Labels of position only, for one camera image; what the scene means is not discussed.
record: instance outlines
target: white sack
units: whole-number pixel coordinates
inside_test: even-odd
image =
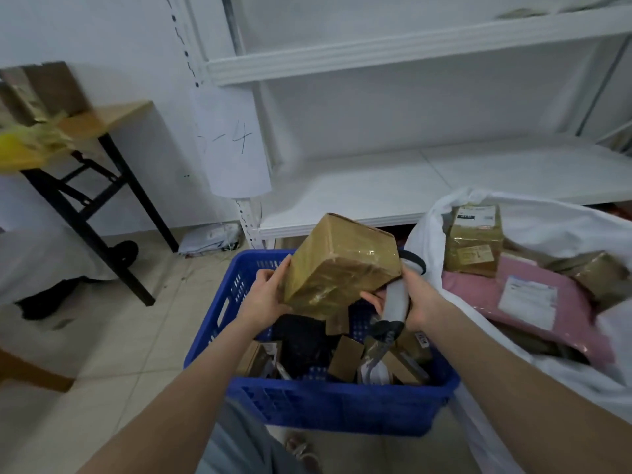
[[[423,215],[406,243],[407,250],[426,262],[426,280],[488,335],[579,395],[632,423],[632,300],[614,306],[598,317],[596,325],[610,338],[616,359],[606,373],[564,359],[530,355],[469,304],[442,288],[446,247],[442,215],[450,213],[452,206],[465,203],[500,205],[505,237],[526,248],[561,258],[607,250],[631,271],[632,223],[584,206],[463,188],[438,200]],[[456,389],[451,405],[484,473],[522,472],[463,384]]]
[[[116,279],[112,270],[70,228],[56,226],[0,234],[0,306],[80,276]]]

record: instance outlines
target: wooden chair leg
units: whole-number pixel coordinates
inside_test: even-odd
[[[0,350],[1,377],[28,382],[59,392],[68,392],[75,382],[74,378],[54,374],[3,350]]]

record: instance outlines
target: black package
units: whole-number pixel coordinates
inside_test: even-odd
[[[324,321],[285,314],[274,323],[271,340],[283,342],[280,363],[296,379],[312,366],[328,367],[340,336],[327,336]]]

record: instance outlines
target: pink package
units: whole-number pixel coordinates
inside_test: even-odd
[[[534,326],[499,309],[510,276],[518,278],[512,278],[512,282],[534,281],[557,288],[557,303],[551,305],[554,320],[550,330]],[[614,362],[610,342],[590,324],[590,304],[573,279],[507,256],[501,257],[495,279],[448,271],[444,271],[442,279],[445,290],[459,296],[488,319],[517,327],[542,339],[572,346],[597,368]]]

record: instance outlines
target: hand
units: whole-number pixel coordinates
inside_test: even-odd
[[[237,319],[251,327],[255,335],[272,326],[281,315],[291,312],[289,306],[279,302],[280,283],[291,261],[292,256],[288,254],[276,270],[257,271],[255,282],[241,302]]]
[[[412,332],[423,331],[428,318],[434,313],[441,311],[448,301],[420,274],[408,268],[404,263],[401,265],[401,271],[411,299],[411,308],[406,319],[406,327]],[[371,303],[380,316],[383,314],[386,301],[385,289],[377,291],[375,294],[362,291],[360,296]]]

